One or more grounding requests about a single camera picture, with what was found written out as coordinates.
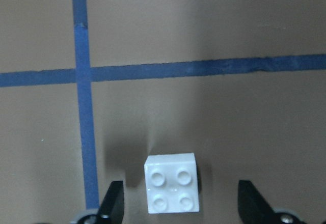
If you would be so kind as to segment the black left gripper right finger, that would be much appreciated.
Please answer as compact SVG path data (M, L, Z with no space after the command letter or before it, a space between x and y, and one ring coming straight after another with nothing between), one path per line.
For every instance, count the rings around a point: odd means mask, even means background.
M250 180L239 180L237 209L242 223L281 223L280 218Z

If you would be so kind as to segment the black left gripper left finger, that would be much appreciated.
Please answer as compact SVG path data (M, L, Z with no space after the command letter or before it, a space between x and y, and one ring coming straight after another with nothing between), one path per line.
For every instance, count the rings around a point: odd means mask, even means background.
M123 181L111 182L97 212L96 223L120 224L124 216Z

